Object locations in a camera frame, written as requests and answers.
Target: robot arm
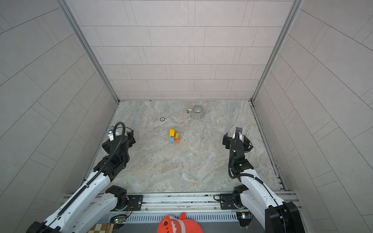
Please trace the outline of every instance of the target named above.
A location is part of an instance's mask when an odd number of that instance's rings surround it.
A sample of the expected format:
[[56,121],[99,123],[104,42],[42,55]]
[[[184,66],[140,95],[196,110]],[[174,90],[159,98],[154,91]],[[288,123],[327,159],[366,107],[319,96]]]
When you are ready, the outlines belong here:
[[262,224],[266,233],[304,233],[298,208],[278,197],[259,177],[253,166],[245,159],[245,152],[253,148],[250,140],[236,128],[233,137],[226,133],[223,145],[229,149],[228,173],[238,178],[242,185],[233,189],[233,202],[238,208],[248,208]]
[[[122,125],[121,135],[116,128]],[[126,167],[129,161],[128,148],[136,143],[133,130],[125,135],[125,125],[118,122],[107,129],[109,139],[102,147],[109,154],[94,168],[87,180],[56,212],[44,222],[34,222],[26,233],[86,233],[109,211],[123,210],[128,206],[127,191],[119,186],[111,186],[100,200],[88,207],[92,200]]]

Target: black cable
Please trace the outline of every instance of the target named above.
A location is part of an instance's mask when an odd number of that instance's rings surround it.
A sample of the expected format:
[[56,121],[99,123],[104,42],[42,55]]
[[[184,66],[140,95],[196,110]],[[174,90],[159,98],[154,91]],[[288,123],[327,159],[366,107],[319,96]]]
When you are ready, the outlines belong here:
[[44,230],[42,230],[40,233],[43,233],[43,231],[45,231],[50,225],[52,225],[52,223],[54,223],[54,221],[56,221],[57,218],[55,218],[46,228],[44,228]]
[[[118,122],[115,124],[114,126],[114,131],[113,131],[113,134],[114,134],[114,137],[115,137],[115,130],[116,128],[118,127],[118,125],[122,125],[123,128],[126,128],[126,126],[124,125],[123,122]],[[75,199],[86,189],[89,187],[89,185],[99,176],[99,174],[104,170],[104,168],[107,166],[107,164],[112,160],[112,158],[114,157],[115,153],[117,152],[118,148],[120,147],[122,141],[123,141],[123,138],[124,138],[124,134],[125,134],[125,130],[122,131],[122,134],[120,136],[120,140],[118,142],[118,145],[116,146],[115,150],[110,154],[109,158],[107,159],[107,161],[104,163],[104,165],[100,168],[100,170],[86,183],[86,185],[84,185],[70,200],[68,203],[66,203],[66,205],[62,208],[62,210],[60,212],[58,212],[58,215],[57,216],[61,216],[65,211],[66,209],[75,201]]]
[[[123,128],[126,128],[126,126],[124,125],[123,122],[116,123],[115,126],[114,126],[114,130],[113,130],[113,136],[114,137],[115,137],[115,131],[116,131],[118,125],[122,125]],[[120,145],[123,141],[124,134],[125,134],[125,130],[122,130],[120,140],[119,140],[118,145],[116,146],[115,150],[110,154],[110,157],[107,159],[107,161],[104,163],[104,165],[100,168],[100,170],[87,182],[87,185],[90,185],[99,176],[99,174],[104,170],[104,168],[107,166],[107,164],[112,160],[112,158],[114,157],[115,153],[117,152],[118,148],[120,147]]]

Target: gray wall tile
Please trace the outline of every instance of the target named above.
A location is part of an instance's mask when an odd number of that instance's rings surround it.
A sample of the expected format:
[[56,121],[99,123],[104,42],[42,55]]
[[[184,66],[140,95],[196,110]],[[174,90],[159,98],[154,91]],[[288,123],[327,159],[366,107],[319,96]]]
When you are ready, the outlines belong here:
[[0,139],[2,154],[11,156],[2,156],[1,159],[0,171],[3,178],[0,190],[6,189],[52,126],[52,123],[30,108],[4,134]]
[[196,46],[252,46],[257,27],[206,27],[204,44]]
[[304,48],[308,49],[323,24],[320,20],[300,10],[297,20],[291,26],[289,35]]
[[317,1],[311,15],[353,38],[372,16],[369,0]]
[[109,122],[113,111],[115,109],[116,102],[114,98],[110,98],[109,103],[105,107],[104,111],[102,112],[100,119],[98,120],[96,127],[92,132],[92,136],[94,136],[97,140],[101,140],[102,136],[106,134],[106,127],[107,123]]
[[280,35],[282,27],[258,27],[253,46],[272,47]]
[[369,229],[373,229],[373,214],[362,216]]
[[253,68],[253,65],[217,65],[215,79],[250,79]]
[[144,47],[144,51],[148,64],[189,64],[188,47]]
[[373,128],[351,139],[356,149],[361,153],[365,160],[373,167]]
[[142,64],[137,47],[95,47],[105,65]]
[[131,79],[127,78],[122,65],[102,65],[108,80]]
[[49,216],[49,211],[28,209],[23,219],[20,221],[15,233],[26,232],[35,221],[42,222]]
[[76,130],[76,134],[88,141],[103,111],[97,101],[93,102],[82,123]]
[[96,26],[103,46],[151,46],[147,27]]
[[195,91],[225,91],[228,80],[194,80]]
[[281,167],[281,174],[282,177],[287,177],[288,175],[291,174],[291,171],[289,169],[289,166],[286,162],[285,156],[281,150],[280,144],[277,141],[277,138],[273,132],[272,127],[269,127],[266,131],[268,139],[270,141],[270,145],[273,149],[273,152],[275,154],[275,158],[278,162],[278,165]]
[[48,156],[45,156],[37,151],[34,151],[33,154],[30,156],[31,160],[34,160],[35,162],[38,162],[44,166],[47,166],[51,169],[54,168],[57,161],[49,158]]
[[294,73],[291,67],[280,55],[277,55],[271,68],[271,72],[282,88],[284,88],[290,76]]
[[[317,188],[339,232],[368,232],[363,218],[339,181]],[[341,216],[348,214],[349,221]]]
[[54,204],[55,203],[51,202],[51,201],[45,201],[45,200],[35,198],[34,201],[32,202],[32,204],[30,205],[30,209],[43,210],[43,211],[50,212],[52,210]]
[[53,46],[36,20],[3,32],[0,35],[0,53],[7,56],[0,57],[0,71],[12,77]]
[[82,26],[129,26],[123,1],[71,1]]
[[187,1],[132,1],[137,26],[188,26]]
[[277,80],[273,81],[271,88],[268,90],[268,95],[271,97],[281,119],[285,120],[294,107]]
[[286,129],[311,178],[332,170],[299,115],[290,121]]
[[282,27],[291,5],[289,1],[256,1],[249,26]]
[[268,117],[268,120],[271,123],[284,156],[287,156],[287,154],[295,149],[295,146],[276,109],[273,110],[272,114]]
[[0,72],[0,85],[2,85],[3,83],[5,83],[6,81],[8,81],[8,77],[5,76],[5,74],[3,74],[2,72]]
[[104,87],[102,91],[98,94],[98,97],[102,101],[102,103],[105,105],[108,104],[109,100],[113,98],[111,92],[107,89],[107,87]]
[[117,91],[150,91],[147,80],[113,80],[113,84]]
[[189,80],[153,80],[153,85],[154,91],[189,91]]
[[136,19],[134,15],[134,11],[132,10],[132,4],[131,1],[123,1],[124,7],[126,8],[126,13],[128,16],[129,24],[131,26],[136,26]]
[[323,137],[331,133],[333,130],[338,128],[337,123],[334,120],[329,121],[326,125],[324,125],[321,129],[319,129],[316,133],[312,135],[316,142],[320,141]]
[[235,99],[236,91],[202,91],[201,99]]
[[203,46],[204,27],[149,27],[152,46]]
[[332,119],[300,78],[295,78],[286,95],[311,134],[317,132]]
[[83,107],[83,105],[82,105],[82,104],[81,104],[81,103],[80,103],[76,98],[74,98],[74,99],[71,101],[71,103],[72,103],[73,105],[75,105],[75,107],[77,107],[81,113],[83,113],[84,115],[87,114],[87,110]]
[[86,80],[89,80],[96,71],[87,55],[81,57],[76,63],[78,69],[82,72]]
[[83,150],[84,147],[75,140],[69,142],[36,198],[51,202],[57,201]]
[[45,117],[47,120],[49,120],[51,123],[55,123],[57,121],[57,117],[53,115],[48,109],[46,109],[43,105],[41,105],[38,101],[36,101],[31,106],[35,111],[37,111],[40,115]]
[[4,0],[0,3],[0,14],[15,27],[57,8],[56,2],[48,0]]
[[4,232],[14,232],[20,220],[47,180],[52,169],[32,160],[22,167],[0,197],[0,225]]
[[12,28],[12,26],[4,19],[3,16],[0,15],[0,28],[3,31],[7,31]]
[[368,193],[373,192],[370,185],[373,169],[340,128],[317,144],[359,212],[362,215],[371,214],[373,203],[369,201]]
[[291,160],[289,167],[312,220],[330,218],[301,157],[297,156]]
[[43,19],[48,24],[59,41],[63,41],[73,34],[68,22],[60,9],[51,11],[43,15]]
[[70,41],[64,40],[33,61],[24,71],[46,91],[78,59],[79,55]]
[[227,64],[233,63],[235,47],[196,47],[195,64]]
[[43,93],[44,91],[23,71],[1,85],[0,135],[3,136]]
[[243,47],[238,64],[265,65],[272,50],[272,47]]
[[373,103],[373,88],[371,88],[369,91],[367,91],[364,95],[361,96],[361,99],[366,103],[366,104],[371,104]]
[[97,73],[94,73],[92,77],[87,81],[86,84],[76,94],[75,98],[83,105],[86,110],[89,110],[94,100],[100,94],[100,91],[104,87],[101,78]]
[[99,141],[97,141],[95,137],[91,136],[88,140],[87,146],[83,150],[83,153],[81,153],[78,162],[76,163],[72,172],[70,172],[71,175],[67,182],[65,182],[66,184],[63,190],[75,192],[75,190],[81,185],[84,178],[84,173],[86,172],[86,169],[90,164],[90,160],[93,158],[98,146],[100,146]]
[[304,83],[349,138],[373,126],[372,109],[321,63]]
[[38,102],[53,115],[60,117],[82,87],[82,81],[70,68],[38,99]]
[[171,65],[172,79],[210,79],[211,65]]
[[329,183],[332,183],[336,180],[338,180],[338,178],[333,171],[329,171],[325,174],[322,174],[322,175],[312,179],[316,188],[320,187],[320,186],[323,186],[323,185],[326,185],[326,184],[329,184]]
[[328,219],[321,219],[321,220],[314,220],[313,224],[318,231],[330,231],[330,230],[337,230],[335,227],[333,220],[331,218]]
[[128,100],[150,100],[150,99],[156,99],[161,100],[163,99],[161,91],[151,91],[151,92],[120,92],[121,96],[123,96],[122,99],[124,99],[125,96],[127,96]]
[[36,150],[58,161],[83,118],[84,115],[69,104]]
[[373,51],[341,32],[329,28],[312,54],[358,96],[373,87]]
[[285,156],[286,162],[290,162],[293,158],[299,155],[296,149],[292,150],[289,154]]
[[103,46],[94,26],[80,26],[90,46]]
[[81,44],[79,43],[78,39],[76,38],[75,34],[69,36],[69,41],[71,42],[72,46],[74,46],[74,49],[76,50],[76,52],[78,53],[80,57],[85,54],[85,51],[83,47],[81,46]]
[[200,91],[165,91],[162,92],[162,96],[164,99],[200,99],[201,98],[201,92]]
[[53,44],[57,45],[60,41],[57,39],[56,35],[50,29],[49,25],[44,20],[43,16],[39,16],[38,18],[36,18],[36,21],[38,21],[39,25],[44,30],[44,32],[48,35],[48,37],[51,39]]
[[196,1],[195,25],[242,26],[246,5],[244,1]]
[[286,37],[280,54],[301,80],[304,80],[310,74],[317,63],[317,59],[291,36]]
[[127,65],[132,79],[167,79],[164,65]]

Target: marble floor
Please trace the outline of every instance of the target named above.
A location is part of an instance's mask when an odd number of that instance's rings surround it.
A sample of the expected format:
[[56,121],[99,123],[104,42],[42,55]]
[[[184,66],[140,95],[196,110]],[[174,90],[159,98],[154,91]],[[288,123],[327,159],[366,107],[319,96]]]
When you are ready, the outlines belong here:
[[[187,114],[195,105],[205,109],[200,120]],[[279,189],[248,101],[123,101],[112,125],[119,121],[134,130],[136,144],[111,185],[130,193],[231,191],[240,183],[228,176],[229,150],[222,139],[237,126],[254,146],[246,158],[271,189]],[[171,128],[180,132],[180,143],[169,143]],[[94,164],[104,156],[101,148]]]

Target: tile wall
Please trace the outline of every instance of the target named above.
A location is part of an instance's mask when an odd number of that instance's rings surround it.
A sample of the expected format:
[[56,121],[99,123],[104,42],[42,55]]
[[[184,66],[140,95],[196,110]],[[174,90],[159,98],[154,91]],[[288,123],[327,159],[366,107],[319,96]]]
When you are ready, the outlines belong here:
[[373,230],[372,31],[373,1],[305,0],[255,100],[313,232]]
[[0,229],[73,193],[116,102],[54,0],[0,1]]
[[292,1],[67,0],[118,97],[249,99]]

